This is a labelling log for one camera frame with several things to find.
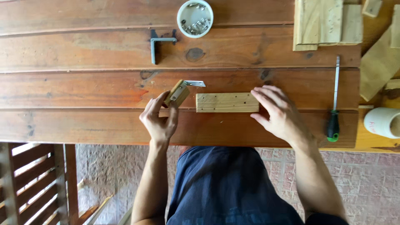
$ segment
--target screwdriver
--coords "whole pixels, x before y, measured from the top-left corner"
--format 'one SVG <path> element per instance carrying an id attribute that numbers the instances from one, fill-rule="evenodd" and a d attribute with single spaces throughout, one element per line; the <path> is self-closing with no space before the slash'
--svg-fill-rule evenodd
<path id="1" fill-rule="evenodd" d="M 339 83 L 339 64 L 340 57 L 336 58 L 336 75 L 335 75 L 335 94 L 333 98 L 333 110 L 330 111 L 330 119 L 328 122 L 327 138 L 330 142 L 336 142 L 339 139 L 339 111 L 336 110 L 336 104 L 338 99 L 338 83 Z"/>

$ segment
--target navy blue shirt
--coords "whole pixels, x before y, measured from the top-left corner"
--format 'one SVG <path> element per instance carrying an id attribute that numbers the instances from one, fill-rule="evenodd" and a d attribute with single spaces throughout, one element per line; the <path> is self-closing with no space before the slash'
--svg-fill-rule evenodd
<path id="1" fill-rule="evenodd" d="M 260 155 L 246 147 L 193 147 L 176 166 L 167 225 L 304 224 L 275 192 Z M 311 224 L 344 224 L 316 213 Z"/>

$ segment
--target person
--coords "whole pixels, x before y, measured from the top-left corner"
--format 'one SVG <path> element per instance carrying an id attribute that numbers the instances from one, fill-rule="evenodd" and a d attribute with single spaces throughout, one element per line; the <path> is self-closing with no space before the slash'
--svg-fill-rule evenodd
<path id="1" fill-rule="evenodd" d="M 150 150 L 132 208 L 131 224 L 165 224 L 168 196 L 166 151 L 178 125 L 178 108 L 159 117 L 169 92 L 151 99 L 140 115 L 150 133 Z M 268 111 L 250 116 L 285 140 L 296 155 L 296 184 L 305 224 L 346 224 L 340 194 L 315 137 L 295 105 L 275 86 L 251 94 Z M 167 225 L 304 224 L 275 192 L 260 155 L 248 147 L 192 147 L 178 159 Z"/>

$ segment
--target metal bracket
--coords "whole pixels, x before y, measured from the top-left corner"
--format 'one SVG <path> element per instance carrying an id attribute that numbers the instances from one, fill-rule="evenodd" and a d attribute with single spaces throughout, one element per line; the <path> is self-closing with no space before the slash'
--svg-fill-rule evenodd
<path id="1" fill-rule="evenodd" d="M 203 81 L 184 80 L 182 82 L 182 84 L 176 89 L 176 91 L 171 95 L 170 100 L 175 101 L 179 97 L 179 95 L 182 93 L 182 91 L 185 90 L 186 86 L 205 87 L 206 85 L 204 84 Z"/>
<path id="2" fill-rule="evenodd" d="M 151 63 L 154 65 L 156 64 L 156 50 L 155 50 L 155 46 L 154 43 L 156 41 L 173 41 L 173 42 L 177 42 L 178 40 L 176 38 L 152 38 L 150 39 L 150 49 L 151 49 Z"/>

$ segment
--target brick floor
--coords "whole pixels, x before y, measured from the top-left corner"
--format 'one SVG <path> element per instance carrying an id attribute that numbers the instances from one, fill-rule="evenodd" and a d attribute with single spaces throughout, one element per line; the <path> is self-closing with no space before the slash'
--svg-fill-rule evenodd
<path id="1" fill-rule="evenodd" d="M 281 198 L 304 217 L 296 191 L 294 151 L 256 148 Z M 77 145 L 78 181 L 85 180 L 79 191 L 79 210 L 86 211 L 115 194 L 96 224 L 117 224 L 136 194 L 148 146 Z M 167 152 L 169 196 L 174 186 L 180 148 Z M 342 195 L 348 221 L 352 225 L 400 224 L 400 155 L 321 151 Z"/>

